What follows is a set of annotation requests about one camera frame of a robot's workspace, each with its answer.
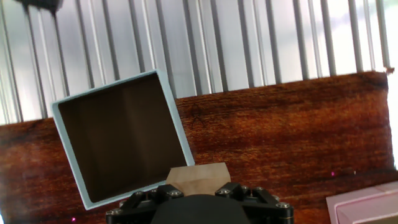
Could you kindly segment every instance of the wooden board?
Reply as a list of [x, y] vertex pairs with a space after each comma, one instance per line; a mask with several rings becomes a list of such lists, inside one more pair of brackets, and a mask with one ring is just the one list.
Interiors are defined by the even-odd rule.
[[[329, 223], [325, 197], [398, 180], [387, 78], [322, 78], [177, 100], [197, 164], [225, 162], [232, 181], [295, 207], [295, 223]], [[86, 211], [52, 119], [0, 127], [5, 223], [104, 223]]]

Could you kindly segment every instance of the box rim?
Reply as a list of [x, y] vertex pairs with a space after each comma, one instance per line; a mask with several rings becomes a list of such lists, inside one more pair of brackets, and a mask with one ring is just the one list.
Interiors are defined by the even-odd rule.
[[171, 88], [170, 88], [169, 78], [168, 78], [168, 76], [167, 76], [167, 74], [165, 72], [162, 72], [160, 70], [152, 70], [152, 71], [149, 71], [149, 72], [144, 72], [144, 73], [141, 73], [139, 75], [133, 76], [131, 78], [118, 80], [118, 81], [116, 81], [114, 83], [103, 85], [103, 86], [100, 86], [98, 88], [93, 88], [93, 89], [90, 89], [90, 90], [88, 90], [86, 92], [79, 93], [79, 94], [76, 94], [76, 95], [73, 95], [73, 96], [68, 96], [68, 97], [66, 97], [66, 98], [64, 98], [62, 100], [58, 100], [56, 102], [53, 102], [52, 103], [52, 112], [53, 112], [54, 122], [55, 122], [55, 125], [56, 125], [57, 129], [58, 129], [58, 133], [60, 135], [60, 139], [61, 139], [63, 148], [64, 148], [65, 153], [67, 155], [69, 165], [70, 165], [70, 167], [72, 169], [73, 177], [75, 178], [75, 182], [77, 184], [81, 200], [83, 201], [83, 205], [86, 208], [86, 210], [90, 210], [92, 208], [100, 207], [100, 206], [115, 202], [117, 200], [121, 200], [123, 198], [129, 197], [132, 193], [140, 191], [140, 190], [146, 191], [146, 190], [154, 189], [154, 188], [158, 187], [159, 185], [165, 184], [165, 180], [161, 181], [161, 182], [158, 182], [158, 183], [154, 183], [154, 184], [148, 185], [146, 187], [142, 187], [142, 188], [139, 188], [139, 189], [136, 189], [136, 190], [132, 190], [130, 192], [127, 192], [127, 193], [124, 193], [124, 194], [121, 194], [121, 195], [117, 195], [117, 196], [114, 196], [114, 197], [111, 197], [111, 198], [107, 198], [107, 199], [101, 200], [99, 202], [92, 202], [90, 200], [89, 196], [88, 196], [86, 185], [84, 183], [83, 176], [82, 176], [82, 174], [80, 172], [80, 168], [78, 166], [78, 163], [77, 163], [77, 160], [76, 160], [76, 157], [75, 157], [75, 153], [73, 152], [72, 145], [70, 143], [70, 139], [68, 137], [67, 130], [65, 128], [65, 124], [63, 123], [62, 116], [61, 116], [61, 113], [60, 113], [60, 110], [59, 110], [58, 106], [59, 106], [60, 103], [63, 103], [63, 102], [66, 102], [66, 101], [70, 101], [70, 100], [73, 100], [73, 99], [81, 97], [81, 96], [89, 95], [91, 93], [104, 90], [104, 89], [109, 88], [111, 86], [115, 86], [115, 85], [118, 85], [118, 84], [126, 83], [126, 82], [129, 82], [131, 80], [135, 80], [135, 79], [142, 78], [142, 77], [145, 77], [145, 76], [148, 76], [148, 75], [153, 75], [153, 74], [156, 74], [158, 76], [158, 78], [159, 78], [160, 85], [162, 87], [162, 91], [164, 93], [164, 96], [165, 96], [165, 99], [166, 99], [166, 102], [167, 102], [167, 106], [169, 107], [170, 115], [172, 117], [172, 121], [173, 121], [175, 130], [176, 130], [176, 133], [177, 133], [177, 137], [178, 137], [178, 140], [180, 141], [180, 145], [181, 145], [182, 152], [183, 152], [183, 155], [184, 155], [184, 158], [185, 158], [185, 162], [187, 163], [187, 166], [194, 166], [195, 165], [195, 161], [193, 160], [192, 152], [191, 152], [191, 150], [189, 148], [188, 140], [187, 140], [187, 137], [185, 135], [185, 132], [184, 132], [184, 129], [183, 129], [183, 126], [182, 126], [182, 123], [181, 123], [180, 116], [178, 114], [177, 105], [175, 104], [174, 96], [173, 96]]

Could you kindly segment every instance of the pink box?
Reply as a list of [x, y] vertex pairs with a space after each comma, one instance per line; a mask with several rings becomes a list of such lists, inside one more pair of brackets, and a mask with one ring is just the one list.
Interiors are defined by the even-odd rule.
[[396, 217], [398, 181], [327, 197], [326, 202], [331, 224], [357, 224]]

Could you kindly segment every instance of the wooden block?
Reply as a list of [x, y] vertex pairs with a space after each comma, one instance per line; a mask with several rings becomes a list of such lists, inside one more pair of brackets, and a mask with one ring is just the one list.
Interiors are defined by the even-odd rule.
[[231, 181], [224, 162], [199, 166], [172, 168], [166, 184], [181, 190], [185, 196], [195, 194], [214, 195], [224, 184]]

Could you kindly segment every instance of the open box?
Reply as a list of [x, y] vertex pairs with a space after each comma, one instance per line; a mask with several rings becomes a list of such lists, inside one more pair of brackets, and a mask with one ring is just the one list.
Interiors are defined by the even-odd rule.
[[142, 73], [52, 105], [87, 210], [165, 183], [195, 162], [167, 74]]

